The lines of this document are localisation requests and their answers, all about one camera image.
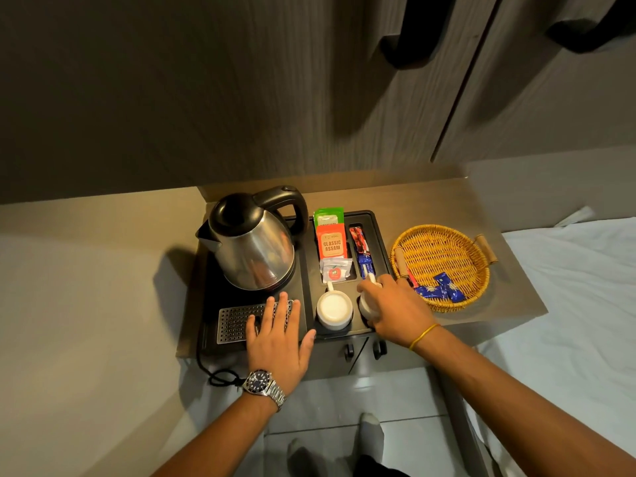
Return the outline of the brown bedside cabinet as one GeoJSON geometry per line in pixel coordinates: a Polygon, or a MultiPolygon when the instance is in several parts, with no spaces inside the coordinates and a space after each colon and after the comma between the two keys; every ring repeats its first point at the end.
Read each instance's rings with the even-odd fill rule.
{"type": "MultiPolygon", "coordinates": [[[[547,313],[545,304],[500,230],[490,220],[467,178],[309,191],[303,193],[303,196],[310,210],[343,206],[346,212],[372,211],[376,216],[388,258],[399,235],[420,224],[441,224],[456,229],[471,239],[479,234],[484,235],[499,258],[497,263],[490,266],[490,281],[485,294],[466,309],[436,313],[440,323],[469,346],[481,344],[547,313]]],[[[195,359],[196,356],[198,333],[202,325],[208,252],[199,243],[177,349],[177,357],[182,359],[195,359]]],[[[328,357],[326,350],[313,349],[305,378],[315,380],[346,375],[364,376],[379,371],[425,365],[414,353],[391,344],[388,346],[388,353],[380,360],[375,360],[372,353],[375,340],[377,336],[372,330],[354,363],[328,357]]],[[[246,365],[245,350],[221,356],[202,356],[202,359],[204,364],[241,373],[244,373],[246,365]]]]}

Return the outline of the perforated metal drip grate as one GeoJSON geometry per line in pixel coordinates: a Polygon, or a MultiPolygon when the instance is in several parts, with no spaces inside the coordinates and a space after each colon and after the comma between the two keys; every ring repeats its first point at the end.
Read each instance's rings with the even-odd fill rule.
{"type": "Polygon", "coordinates": [[[255,318],[255,332],[259,333],[266,304],[250,304],[222,308],[218,313],[216,343],[218,345],[246,342],[245,328],[250,315],[255,318]]]}

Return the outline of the person's left hand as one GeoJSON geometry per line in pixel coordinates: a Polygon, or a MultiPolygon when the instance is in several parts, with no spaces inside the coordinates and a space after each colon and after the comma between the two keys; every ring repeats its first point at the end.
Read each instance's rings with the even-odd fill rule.
{"type": "Polygon", "coordinates": [[[278,301],[269,297],[260,331],[252,345],[246,345],[249,370],[264,369],[272,373],[280,388],[290,396],[307,372],[309,364],[299,364],[299,316],[301,303],[292,300],[291,313],[284,335],[275,334],[275,311],[278,301]]]}

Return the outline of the grey sock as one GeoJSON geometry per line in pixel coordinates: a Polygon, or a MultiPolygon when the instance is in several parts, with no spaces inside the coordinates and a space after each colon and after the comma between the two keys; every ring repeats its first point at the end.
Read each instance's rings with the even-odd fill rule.
{"type": "Polygon", "coordinates": [[[384,456],[385,433],[380,421],[372,413],[361,414],[357,439],[359,455],[370,457],[377,464],[381,464],[384,456]]]}

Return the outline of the white ceramic cup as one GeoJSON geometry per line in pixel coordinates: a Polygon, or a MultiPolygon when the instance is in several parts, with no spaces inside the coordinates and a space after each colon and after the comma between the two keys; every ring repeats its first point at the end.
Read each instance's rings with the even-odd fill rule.
{"type": "Polygon", "coordinates": [[[372,285],[374,288],[382,287],[381,283],[375,279],[375,276],[370,274],[367,279],[358,285],[358,307],[363,319],[366,321],[366,325],[370,328],[374,328],[376,323],[380,320],[380,309],[378,307],[377,295],[375,294],[376,291],[369,291],[369,285],[372,285]]]}
{"type": "Polygon", "coordinates": [[[344,292],[336,290],[332,281],[328,281],[327,287],[317,301],[317,319],[329,331],[344,330],[353,317],[352,300],[344,292]]]}

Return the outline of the white bed sheet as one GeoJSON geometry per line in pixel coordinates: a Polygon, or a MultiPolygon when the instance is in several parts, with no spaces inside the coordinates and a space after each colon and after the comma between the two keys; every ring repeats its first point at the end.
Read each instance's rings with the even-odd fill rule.
{"type": "Polygon", "coordinates": [[[636,458],[636,217],[504,239],[548,312],[476,350],[636,458]]]}

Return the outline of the orange tea packet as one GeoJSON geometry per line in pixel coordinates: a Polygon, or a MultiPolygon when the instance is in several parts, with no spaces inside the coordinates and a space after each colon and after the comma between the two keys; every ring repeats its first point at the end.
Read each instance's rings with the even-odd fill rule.
{"type": "Polygon", "coordinates": [[[320,260],[346,258],[346,233],[344,223],[319,224],[315,229],[320,260]]]}

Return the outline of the black kettle tray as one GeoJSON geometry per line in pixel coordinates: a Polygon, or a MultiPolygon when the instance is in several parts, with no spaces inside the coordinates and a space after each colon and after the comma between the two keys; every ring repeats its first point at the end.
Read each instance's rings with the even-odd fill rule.
{"type": "Polygon", "coordinates": [[[210,251],[207,253],[205,297],[202,325],[198,332],[197,353],[205,357],[216,357],[245,350],[245,342],[239,344],[216,343],[219,310],[233,306],[264,304],[267,297],[278,298],[281,291],[286,291],[290,299],[298,299],[301,302],[299,318],[301,335],[304,335],[309,329],[314,328],[317,331],[315,351],[323,349],[326,350],[328,357],[345,360],[344,347],[346,344],[353,344],[355,357],[352,362],[348,363],[354,363],[372,330],[366,325],[358,307],[356,287],[362,277],[357,262],[355,244],[349,232],[351,225],[362,226],[376,275],[391,273],[391,269],[374,213],[370,210],[345,212],[344,221],[346,249],[348,256],[353,258],[353,267],[347,280],[334,284],[334,288],[349,296],[354,305],[352,320],[344,330],[329,331],[317,319],[317,301],[328,287],[322,283],[319,251],[311,219],[309,230],[295,246],[296,261],[291,275],[284,284],[272,291],[245,291],[234,287],[226,280],[214,255],[210,251]]]}

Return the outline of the person's right forearm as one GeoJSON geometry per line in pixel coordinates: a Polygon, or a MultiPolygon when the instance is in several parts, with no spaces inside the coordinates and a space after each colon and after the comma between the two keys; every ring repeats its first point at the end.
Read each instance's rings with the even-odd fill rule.
{"type": "Polygon", "coordinates": [[[450,378],[527,477],[636,477],[636,458],[445,329],[415,352],[450,378]]]}

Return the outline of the white packet with red label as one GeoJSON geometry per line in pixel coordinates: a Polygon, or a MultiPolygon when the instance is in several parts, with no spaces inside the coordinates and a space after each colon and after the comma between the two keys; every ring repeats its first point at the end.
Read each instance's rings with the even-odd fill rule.
{"type": "Polygon", "coordinates": [[[320,260],[322,283],[341,282],[350,277],[353,259],[345,257],[327,257],[320,260]]]}

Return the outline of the dark wooden wardrobe door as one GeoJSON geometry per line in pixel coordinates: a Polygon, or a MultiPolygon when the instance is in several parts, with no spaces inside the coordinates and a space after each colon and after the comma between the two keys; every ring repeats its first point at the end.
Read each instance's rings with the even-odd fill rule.
{"type": "Polygon", "coordinates": [[[0,204],[430,161],[496,0],[0,0],[0,204]]]}
{"type": "Polygon", "coordinates": [[[615,0],[497,0],[434,163],[636,145],[636,36],[578,55],[545,36],[615,0]]]}

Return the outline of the person's left forearm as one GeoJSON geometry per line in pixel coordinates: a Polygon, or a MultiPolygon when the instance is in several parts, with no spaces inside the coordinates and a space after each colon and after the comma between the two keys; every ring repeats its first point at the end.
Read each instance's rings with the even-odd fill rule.
{"type": "Polygon", "coordinates": [[[232,477],[277,410],[270,397],[242,394],[151,477],[232,477]]]}

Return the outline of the dark trousers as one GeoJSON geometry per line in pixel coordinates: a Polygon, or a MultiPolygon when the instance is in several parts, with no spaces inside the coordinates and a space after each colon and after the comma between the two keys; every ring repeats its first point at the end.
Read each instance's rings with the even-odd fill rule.
{"type": "Polygon", "coordinates": [[[355,463],[352,477],[409,477],[409,475],[387,467],[377,462],[373,457],[363,454],[355,463]]]}

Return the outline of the round wicker basket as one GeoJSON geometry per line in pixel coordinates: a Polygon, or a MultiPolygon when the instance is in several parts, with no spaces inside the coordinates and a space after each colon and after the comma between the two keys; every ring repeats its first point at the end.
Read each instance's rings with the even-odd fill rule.
{"type": "Polygon", "coordinates": [[[484,235],[474,239],[450,227],[424,224],[403,232],[393,243],[390,261],[397,277],[408,268],[419,286],[436,286],[433,276],[446,272],[466,300],[424,299],[434,312],[449,313],[467,308],[485,294],[490,266],[497,256],[484,235]]]}

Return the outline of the person's right hand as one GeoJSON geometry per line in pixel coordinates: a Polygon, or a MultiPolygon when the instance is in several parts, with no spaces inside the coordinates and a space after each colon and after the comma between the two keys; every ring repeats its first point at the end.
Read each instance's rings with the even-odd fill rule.
{"type": "Polygon", "coordinates": [[[381,327],[377,324],[375,330],[383,339],[408,348],[422,331],[438,322],[425,300],[409,286],[405,279],[400,277],[396,280],[392,278],[392,280],[399,288],[399,326],[381,327]]]}

